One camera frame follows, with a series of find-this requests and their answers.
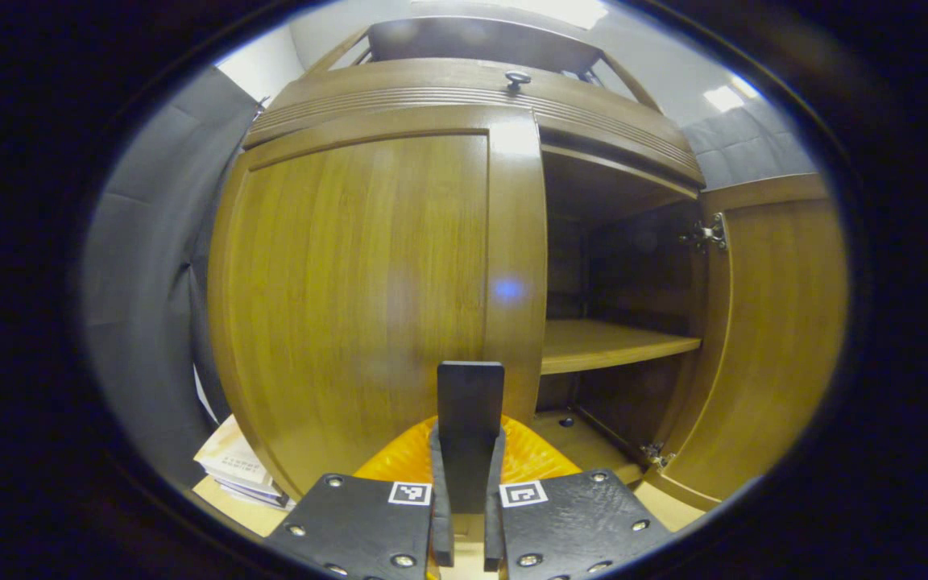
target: orange part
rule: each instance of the orange part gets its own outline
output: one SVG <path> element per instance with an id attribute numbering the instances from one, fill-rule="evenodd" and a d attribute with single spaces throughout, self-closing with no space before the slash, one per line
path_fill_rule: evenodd
<path id="1" fill-rule="evenodd" d="M 429 437 L 435 417 L 430 417 L 394 438 L 382 451 L 368 459 L 354 477 L 382 481 L 432 483 L 432 456 Z M 509 418 L 500 417 L 507 436 L 503 453 L 500 483 L 518 483 L 579 473 L 564 454 L 529 427 Z"/>

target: cabinet door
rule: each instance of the cabinet door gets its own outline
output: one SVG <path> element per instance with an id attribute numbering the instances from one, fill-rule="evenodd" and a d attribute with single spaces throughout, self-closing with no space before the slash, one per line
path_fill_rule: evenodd
<path id="1" fill-rule="evenodd" d="M 232 171 L 209 262 L 235 417 L 291 495 L 435 414 L 442 360 L 496 360 L 529 422 L 546 214 L 529 110 L 434 106 L 325 122 Z"/>
<path id="2" fill-rule="evenodd" d="M 847 256 L 818 175 L 701 195 L 725 217 L 728 250 L 708 252 L 706 320 L 684 411 L 648 481 L 711 509 L 774 465 L 829 385 L 847 320 Z"/>

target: cabinet knob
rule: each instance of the cabinet knob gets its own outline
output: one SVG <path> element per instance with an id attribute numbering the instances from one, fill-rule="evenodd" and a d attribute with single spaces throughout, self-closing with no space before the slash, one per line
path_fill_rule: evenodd
<path id="1" fill-rule="evenodd" d="M 507 85 L 508 91 L 520 91 L 522 85 L 527 85 L 532 81 L 529 74 L 520 70 L 508 70 L 504 73 L 504 76 L 511 82 L 510 85 Z"/>

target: door hinge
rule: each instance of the door hinge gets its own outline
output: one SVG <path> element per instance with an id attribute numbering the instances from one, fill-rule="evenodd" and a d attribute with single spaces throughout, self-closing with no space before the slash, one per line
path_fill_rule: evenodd
<path id="1" fill-rule="evenodd" d="M 647 455 L 647 459 L 652 465 L 656 466 L 657 469 L 663 470 L 671 460 L 675 459 L 674 453 L 668 453 L 666 455 L 661 455 L 661 448 L 664 447 L 664 443 L 652 443 L 651 445 L 640 445 L 640 451 L 644 452 L 644 455 Z"/>
<path id="2" fill-rule="evenodd" d="M 714 216 L 711 216 L 710 226 L 706 226 L 703 221 L 697 220 L 693 224 L 693 231 L 678 236 L 678 241 L 689 243 L 694 250 L 701 254 L 707 253 L 708 243 L 714 243 L 719 250 L 725 252 L 729 247 L 725 239 L 725 219 L 721 213 L 715 213 Z"/>

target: wooden cabinet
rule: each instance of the wooden cabinet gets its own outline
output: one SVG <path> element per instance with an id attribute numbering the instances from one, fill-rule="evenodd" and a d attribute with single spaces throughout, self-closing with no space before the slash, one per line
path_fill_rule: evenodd
<path id="1" fill-rule="evenodd" d="M 824 184 L 701 194 L 685 137 L 609 55 L 525 30 L 553 49 L 498 60 L 432 31 L 507 23 L 436 21 L 350 37 L 248 133 L 209 265 L 243 432 L 299 495 L 434 415 L 439 361 L 496 360 L 506 415 L 630 484 L 656 444 L 674 458 L 648 481 L 710 509 L 789 448 L 835 367 L 847 273 Z M 725 251 L 680 241 L 715 213 Z"/>

